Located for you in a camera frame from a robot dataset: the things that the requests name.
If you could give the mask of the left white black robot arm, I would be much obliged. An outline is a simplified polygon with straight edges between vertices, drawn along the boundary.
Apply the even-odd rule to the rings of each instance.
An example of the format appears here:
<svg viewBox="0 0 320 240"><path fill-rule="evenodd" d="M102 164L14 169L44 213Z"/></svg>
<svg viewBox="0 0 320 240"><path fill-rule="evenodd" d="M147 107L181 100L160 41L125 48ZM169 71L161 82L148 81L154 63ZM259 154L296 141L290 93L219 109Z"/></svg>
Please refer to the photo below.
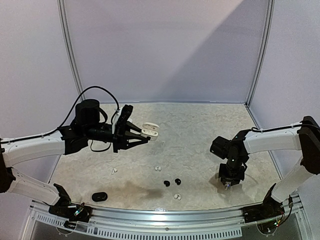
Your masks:
<svg viewBox="0 0 320 240"><path fill-rule="evenodd" d="M87 99L75 106L75 118L70 125L58 127L53 133L7 138L0 144L0 191L16 193L44 202L63 216L74 213L74 205L65 189L49 185L18 172L14 166L29 160L48 156L70 155L88 146L88 141L111 143L113 151L127 150L146 144L152 139L143 129L129 121L133 106L118 108L112 124L96 99Z"/></svg>

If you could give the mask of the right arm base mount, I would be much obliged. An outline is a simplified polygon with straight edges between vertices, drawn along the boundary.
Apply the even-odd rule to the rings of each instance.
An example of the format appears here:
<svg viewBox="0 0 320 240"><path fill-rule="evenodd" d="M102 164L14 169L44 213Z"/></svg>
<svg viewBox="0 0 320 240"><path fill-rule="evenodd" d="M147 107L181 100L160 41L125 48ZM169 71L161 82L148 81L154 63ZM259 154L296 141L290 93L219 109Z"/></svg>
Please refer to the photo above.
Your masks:
<svg viewBox="0 0 320 240"><path fill-rule="evenodd" d="M260 203L242 207L242 216L245 223L258 222L265 219L275 218L285 213L281 203Z"/></svg>

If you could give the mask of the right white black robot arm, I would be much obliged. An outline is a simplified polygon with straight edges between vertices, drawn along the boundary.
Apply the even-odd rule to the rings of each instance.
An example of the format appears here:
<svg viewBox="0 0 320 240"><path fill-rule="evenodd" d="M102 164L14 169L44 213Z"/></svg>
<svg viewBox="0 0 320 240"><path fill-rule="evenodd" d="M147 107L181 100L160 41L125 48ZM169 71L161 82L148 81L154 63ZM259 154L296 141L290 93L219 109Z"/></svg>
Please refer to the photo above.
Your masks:
<svg viewBox="0 0 320 240"><path fill-rule="evenodd" d="M222 160L218 177L227 188L245 178L247 161L251 154L260 152L294 150L301 157L293 169L267 192L258 213L269 218L278 206L309 178L320 173L320 126L312 116L304 116L300 122L269 129L251 128L239 131L232 139L216 137L210 152Z"/></svg>

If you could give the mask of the white square charging case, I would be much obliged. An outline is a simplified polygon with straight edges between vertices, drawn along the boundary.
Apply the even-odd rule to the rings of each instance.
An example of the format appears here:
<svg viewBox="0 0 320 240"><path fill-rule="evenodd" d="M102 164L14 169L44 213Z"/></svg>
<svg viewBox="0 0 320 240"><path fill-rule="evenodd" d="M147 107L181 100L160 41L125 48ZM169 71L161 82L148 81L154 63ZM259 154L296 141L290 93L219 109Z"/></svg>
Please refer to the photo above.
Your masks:
<svg viewBox="0 0 320 240"><path fill-rule="evenodd" d="M141 129L141 136L145 138L150 138L150 141L155 141L159 136L159 129L160 126L152 123L152 122L145 122L142 124Z"/></svg>

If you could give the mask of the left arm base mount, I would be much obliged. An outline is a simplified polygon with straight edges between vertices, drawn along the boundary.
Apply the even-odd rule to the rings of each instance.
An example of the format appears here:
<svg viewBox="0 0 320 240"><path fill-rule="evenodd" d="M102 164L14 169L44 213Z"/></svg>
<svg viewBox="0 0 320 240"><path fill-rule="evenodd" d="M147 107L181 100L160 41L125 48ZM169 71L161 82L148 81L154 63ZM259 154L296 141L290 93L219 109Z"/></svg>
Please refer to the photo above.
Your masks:
<svg viewBox="0 0 320 240"><path fill-rule="evenodd" d="M92 216L93 208L84 203L76 204L70 200L58 200L55 205L49 207L48 212L52 215L66 218L69 222L88 223Z"/></svg>

